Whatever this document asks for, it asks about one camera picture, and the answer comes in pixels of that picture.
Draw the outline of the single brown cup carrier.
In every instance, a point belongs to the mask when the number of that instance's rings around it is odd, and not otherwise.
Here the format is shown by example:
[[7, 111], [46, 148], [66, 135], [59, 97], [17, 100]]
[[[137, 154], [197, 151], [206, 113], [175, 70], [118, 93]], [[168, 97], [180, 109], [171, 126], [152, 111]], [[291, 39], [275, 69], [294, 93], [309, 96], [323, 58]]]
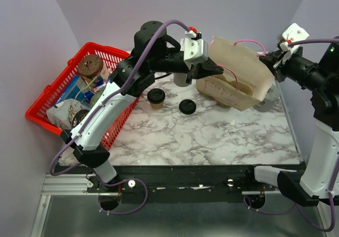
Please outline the single brown cup carrier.
[[253, 90], [246, 84], [241, 83], [240, 81], [236, 81], [235, 78], [231, 78], [229, 75], [227, 74], [223, 74], [223, 75], [214, 75], [213, 77], [220, 79], [228, 84], [230, 84], [231, 86], [233, 86], [235, 89], [240, 90], [241, 92], [252, 96], [253, 95]]

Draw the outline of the pink beige paper bag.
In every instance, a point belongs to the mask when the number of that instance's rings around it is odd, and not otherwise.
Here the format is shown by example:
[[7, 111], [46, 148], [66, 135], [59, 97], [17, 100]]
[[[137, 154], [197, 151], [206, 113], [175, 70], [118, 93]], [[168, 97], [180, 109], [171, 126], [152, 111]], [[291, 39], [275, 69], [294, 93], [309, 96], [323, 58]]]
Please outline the pink beige paper bag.
[[253, 90], [253, 95], [250, 96], [235, 89], [230, 84], [213, 77], [214, 75], [196, 81], [198, 92], [212, 98], [234, 95], [239, 99], [239, 103], [233, 108], [239, 111], [260, 103], [275, 81], [266, 65], [260, 62], [260, 54], [239, 43], [214, 37], [209, 45], [209, 57], [224, 69], [223, 74], [248, 85]]

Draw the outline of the black plastic cup lid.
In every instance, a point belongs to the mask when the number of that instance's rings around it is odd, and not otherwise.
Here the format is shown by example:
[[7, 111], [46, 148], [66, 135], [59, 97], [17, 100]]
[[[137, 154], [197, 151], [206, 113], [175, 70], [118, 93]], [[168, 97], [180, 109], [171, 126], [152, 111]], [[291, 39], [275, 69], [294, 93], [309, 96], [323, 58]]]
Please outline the black plastic cup lid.
[[152, 104], [160, 104], [165, 100], [165, 92], [160, 88], [153, 88], [148, 92], [147, 99]]

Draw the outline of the brown paper coffee cup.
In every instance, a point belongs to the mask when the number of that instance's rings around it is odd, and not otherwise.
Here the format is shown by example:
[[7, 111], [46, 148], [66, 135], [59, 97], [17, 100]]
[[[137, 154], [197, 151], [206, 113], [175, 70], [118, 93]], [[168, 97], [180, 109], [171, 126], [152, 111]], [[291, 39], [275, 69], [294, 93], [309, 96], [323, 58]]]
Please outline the brown paper coffee cup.
[[150, 106], [155, 110], [159, 110], [163, 108], [164, 101], [150, 101]]

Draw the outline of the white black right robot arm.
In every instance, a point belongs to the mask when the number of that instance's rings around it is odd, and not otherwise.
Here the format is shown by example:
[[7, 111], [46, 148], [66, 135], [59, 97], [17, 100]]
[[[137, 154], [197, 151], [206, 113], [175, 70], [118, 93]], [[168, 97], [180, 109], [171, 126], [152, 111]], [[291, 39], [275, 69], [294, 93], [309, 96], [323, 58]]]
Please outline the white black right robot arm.
[[287, 53], [277, 50], [260, 61], [278, 82], [289, 79], [310, 91], [314, 131], [307, 141], [312, 149], [305, 170], [256, 166], [244, 176], [244, 185], [249, 190], [271, 185], [303, 207], [338, 206], [338, 37], [287, 46], [293, 51], [287, 60]]

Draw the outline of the grey straw holder can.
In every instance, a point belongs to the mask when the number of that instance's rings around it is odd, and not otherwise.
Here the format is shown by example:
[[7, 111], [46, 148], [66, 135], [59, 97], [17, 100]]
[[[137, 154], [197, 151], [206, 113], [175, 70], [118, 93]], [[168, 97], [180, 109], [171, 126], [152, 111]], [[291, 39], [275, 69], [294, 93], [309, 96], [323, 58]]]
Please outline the grey straw holder can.
[[189, 74], [183, 73], [174, 73], [173, 74], [173, 82], [175, 85], [179, 87], [187, 87], [191, 85], [191, 78]]

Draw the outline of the brown cardboard cup carrier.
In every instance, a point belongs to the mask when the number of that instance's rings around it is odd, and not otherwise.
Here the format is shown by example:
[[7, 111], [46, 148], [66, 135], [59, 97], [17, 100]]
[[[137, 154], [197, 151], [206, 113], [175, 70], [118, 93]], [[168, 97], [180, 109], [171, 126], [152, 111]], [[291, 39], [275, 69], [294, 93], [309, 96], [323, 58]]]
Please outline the brown cardboard cup carrier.
[[213, 98], [220, 106], [224, 107], [235, 107], [239, 103], [239, 99], [234, 95], [221, 95]]

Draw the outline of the brown lidded round jar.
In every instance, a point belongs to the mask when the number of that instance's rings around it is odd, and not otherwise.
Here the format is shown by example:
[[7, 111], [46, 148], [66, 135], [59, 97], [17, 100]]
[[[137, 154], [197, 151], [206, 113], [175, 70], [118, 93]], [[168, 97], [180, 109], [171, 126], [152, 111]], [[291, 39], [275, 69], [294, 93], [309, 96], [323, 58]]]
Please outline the brown lidded round jar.
[[102, 58], [96, 54], [89, 54], [78, 64], [77, 71], [81, 76], [94, 78], [99, 76], [104, 66]]

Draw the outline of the blue drink can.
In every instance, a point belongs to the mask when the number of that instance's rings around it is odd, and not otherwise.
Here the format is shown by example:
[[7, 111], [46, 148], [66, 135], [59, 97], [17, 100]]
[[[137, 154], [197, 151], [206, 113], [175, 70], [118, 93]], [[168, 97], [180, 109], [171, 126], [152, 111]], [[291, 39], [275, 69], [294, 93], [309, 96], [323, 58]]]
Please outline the blue drink can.
[[83, 92], [83, 96], [82, 96], [82, 99], [83, 101], [87, 102], [87, 103], [90, 103], [91, 99], [95, 96], [95, 95], [98, 95], [100, 94], [102, 91], [97, 91], [97, 92], [92, 92], [90, 90], [86, 91], [86, 92]]

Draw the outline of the blue flat box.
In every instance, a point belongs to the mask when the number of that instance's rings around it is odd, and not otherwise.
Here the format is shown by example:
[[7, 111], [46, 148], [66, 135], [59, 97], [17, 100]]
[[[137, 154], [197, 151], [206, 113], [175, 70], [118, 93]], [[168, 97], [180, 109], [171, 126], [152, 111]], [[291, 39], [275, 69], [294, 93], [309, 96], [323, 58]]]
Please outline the blue flat box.
[[79, 75], [75, 75], [68, 86], [66, 86], [62, 94], [58, 97], [55, 105], [66, 99], [76, 99], [77, 101], [82, 102], [83, 92], [81, 92], [81, 90], [84, 89], [86, 86], [87, 84], [85, 83], [85, 81], [83, 81], [82, 77]]

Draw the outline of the black Force tub pink lid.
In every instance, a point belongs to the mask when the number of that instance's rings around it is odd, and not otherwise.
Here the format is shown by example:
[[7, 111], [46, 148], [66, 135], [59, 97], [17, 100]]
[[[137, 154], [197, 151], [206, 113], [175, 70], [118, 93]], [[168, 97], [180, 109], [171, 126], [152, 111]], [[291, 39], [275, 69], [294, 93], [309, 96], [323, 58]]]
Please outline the black Force tub pink lid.
[[82, 109], [77, 111], [70, 120], [70, 123], [72, 125], [72, 127], [76, 127], [85, 117], [86, 115], [89, 113], [89, 110], [86, 109]]

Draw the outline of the red plastic shopping basket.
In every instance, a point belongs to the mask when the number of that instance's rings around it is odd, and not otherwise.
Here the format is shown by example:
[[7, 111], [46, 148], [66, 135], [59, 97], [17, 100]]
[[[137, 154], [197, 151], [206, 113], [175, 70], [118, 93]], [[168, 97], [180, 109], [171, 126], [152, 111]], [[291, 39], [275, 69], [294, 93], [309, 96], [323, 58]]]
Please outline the red plastic shopping basket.
[[88, 42], [68, 60], [66, 68], [55, 79], [51, 85], [47, 85], [40, 96], [26, 111], [25, 117], [44, 129], [61, 135], [61, 129], [52, 124], [46, 111], [53, 107], [56, 103], [61, 102], [67, 98], [77, 97], [86, 106], [89, 104], [89, 98], [84, 98], [83, 93], [80, 93], [80, 88], [75, 84], [77, 81], [83, 79], [78, 75], [77, 68], [79, 62], [89, 54], [96, 54], [102, 58], [109, 72], [112, 72], [117, 67], [118, 63], [129, 56], [129, 53], [114, 47], [100, 45], [94, 42]]

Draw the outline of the white grey snack bag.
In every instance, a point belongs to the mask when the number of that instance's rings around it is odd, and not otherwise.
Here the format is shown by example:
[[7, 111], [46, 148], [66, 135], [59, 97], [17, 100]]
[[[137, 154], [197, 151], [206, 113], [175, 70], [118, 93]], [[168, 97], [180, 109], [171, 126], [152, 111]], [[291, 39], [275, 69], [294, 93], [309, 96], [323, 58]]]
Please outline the white grey snack bag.
[[47, 118], [56, 127], [64, 130], [72, 129], [72, 119], [77, 112], [83, 110], [81, 103], [75, 99], [66, 99], [49, 108]]

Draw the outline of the black table front rail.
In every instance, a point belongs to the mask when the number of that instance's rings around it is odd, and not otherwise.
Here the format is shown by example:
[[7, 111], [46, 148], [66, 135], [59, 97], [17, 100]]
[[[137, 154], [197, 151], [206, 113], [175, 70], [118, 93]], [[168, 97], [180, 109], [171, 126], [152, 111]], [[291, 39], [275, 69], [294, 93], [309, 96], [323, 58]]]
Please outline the black table front rail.
[[244, 194], [267, 195], [273, 185], [255, 181], [252, 165], [116, 166], [118, 180], [137, 178], [135, 188], [121, 186], [123, 204], [240, 203]]

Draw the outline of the aluminium extrusion rail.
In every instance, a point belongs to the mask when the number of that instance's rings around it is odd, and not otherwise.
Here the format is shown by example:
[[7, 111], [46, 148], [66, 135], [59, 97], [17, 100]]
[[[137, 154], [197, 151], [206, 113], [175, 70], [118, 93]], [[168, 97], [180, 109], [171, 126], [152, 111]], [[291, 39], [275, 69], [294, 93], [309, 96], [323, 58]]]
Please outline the aluminium extrusion rail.
[[31, 236], [42, 236], [53, 196], [118, 196], [117, 192], [108, 193], [98, 188], [94, 180], [90, 180], [93, 176], [93, 174], [65, 174], [54, 177], [46, 174]]

